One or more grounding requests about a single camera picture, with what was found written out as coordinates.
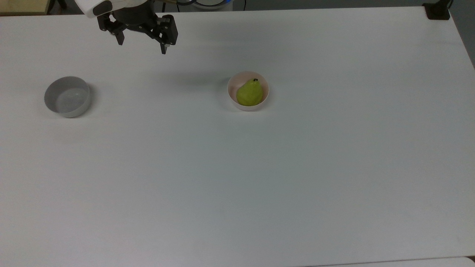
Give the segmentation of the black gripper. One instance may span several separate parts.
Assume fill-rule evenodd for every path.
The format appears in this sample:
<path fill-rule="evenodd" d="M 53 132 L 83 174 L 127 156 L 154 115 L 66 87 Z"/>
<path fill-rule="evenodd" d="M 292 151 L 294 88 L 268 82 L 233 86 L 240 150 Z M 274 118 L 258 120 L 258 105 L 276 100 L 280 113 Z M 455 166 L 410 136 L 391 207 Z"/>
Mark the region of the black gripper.
<path fill-rule="evenodd" d="M 124 30 L 129 27 L 146 29 L 152 32 L 153 38 L 160 43 L 161 53 L 164 55 L 169 46 L 177 42 L 178 31 L 173 15 L 158 17 L 155 13 L 154 3 L 143 3 L 135 7 L 124 7 L 119 10 L 109 11 L 97 17 L 99 29 L 109 32 L 122 46 Z"/>

